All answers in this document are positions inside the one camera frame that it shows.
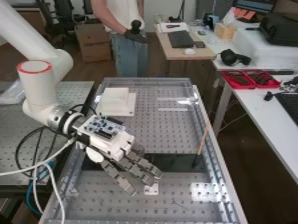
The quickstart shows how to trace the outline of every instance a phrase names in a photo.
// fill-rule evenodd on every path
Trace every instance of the white desk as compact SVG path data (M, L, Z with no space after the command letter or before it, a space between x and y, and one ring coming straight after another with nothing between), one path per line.
M214 54L219 54L223 50L231 49L236 54L243 54L236 47L232 44L231 40L222 40L216 37L214 32L208 30L203 30L206 32L206 35L202 36L198 34L198 30L202 29L202 27L190 27L191 31L195 33L195 35L199 37L199 39L203 41L204 45L211 49ZM256 65L253 61L251 61L249 65L236 64L235 66L227 66L220 61L220 56L218 55L215 59L212 60L214 67L218 71L222 70L230 70L230 69L260 69L260 70L288 70L288 68L281 68L280 64L276 62L273 65Z
M291 80L293 76L273 76L273 78L284 82ZM224 82L212 129L216 135L220 129L230 95L232 93L292 179L298 183L298 126L276 98L273 97L268 102L263 100L267 91L272 93L280 92L279 89L235 90Z
M199 27L191 27L191 30L198 35L196 31L199 30ZM215 54L220 53L226 49L231 49L235 53L242 53L232 45L231 40L220 40L211 31L206 31L204 36L198 36ZM212 64L218 71L230 69L288 70L285 68L281 69L277 63L276 67L256 66L253 62L251 62L248 66L238 64L236 66L230 67L222 64L219 56L216 56ZM284 82L291 80L293 76L273 76L273 78ZM295 125L275 97L269 102L263 100L267 91L271 91L272 93L280 92L277 89L235 90L230 88L230 85L224 82L215 120L212 123L212 130L215 135L218 135L232 93L251 120L253 121L253 124L257 127L280 162L283 163L292 179L298 183L298 126Z

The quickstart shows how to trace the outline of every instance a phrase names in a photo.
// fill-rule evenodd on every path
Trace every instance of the computer monitor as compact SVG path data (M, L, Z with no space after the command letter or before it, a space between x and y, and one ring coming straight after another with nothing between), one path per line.
M91 15L93 14L90 0L83 0L83 10L85 10L85 14L86 15Z
M268 13L272 11L276 0L234 0L236 8L248 9L257 13Z

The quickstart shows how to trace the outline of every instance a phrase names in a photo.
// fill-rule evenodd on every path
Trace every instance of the chair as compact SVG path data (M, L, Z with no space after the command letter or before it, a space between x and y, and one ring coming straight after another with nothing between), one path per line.
M55 47L62 48L66 39L70 41L75 40L75 37L70 34L70 32L74 31L74 22L71 21L71 9L70 9L71 5L69 5L70 10L67 11L65 10L65 15L63 15L61 4L57 3L55 10L59 10L59 11L54 11L54 12L49 11L47 3L45 3L43 0L35 0L35 4L39 8L41 14L45 19L45 33L49 37L49 38L46 37L45 38L49 39L49 42L53 45L55 45ZM62 36L62 40L59 42L54 42L55 38L59 35Z

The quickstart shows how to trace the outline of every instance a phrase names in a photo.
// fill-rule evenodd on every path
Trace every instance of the cardboard box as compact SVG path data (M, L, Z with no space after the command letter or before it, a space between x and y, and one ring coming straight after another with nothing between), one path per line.
M234 26L224 26L222 23L216 23L214 33L220 39L232 39L234 32Z
M83 62L110 60L108 34L100 23L75 26Z

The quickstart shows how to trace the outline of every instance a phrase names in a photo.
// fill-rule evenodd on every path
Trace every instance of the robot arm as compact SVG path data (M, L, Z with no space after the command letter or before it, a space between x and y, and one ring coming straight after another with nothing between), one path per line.
M58 104L54 87L73 66L71 57L50 46L5 1L0 1L0 35L29 59L17 66L26 96L23 113L51 130L77 135L87 157L130 195L135 190L111 162L151 186L160 171L138 156L139 146L122 123L102 116L86 118Z

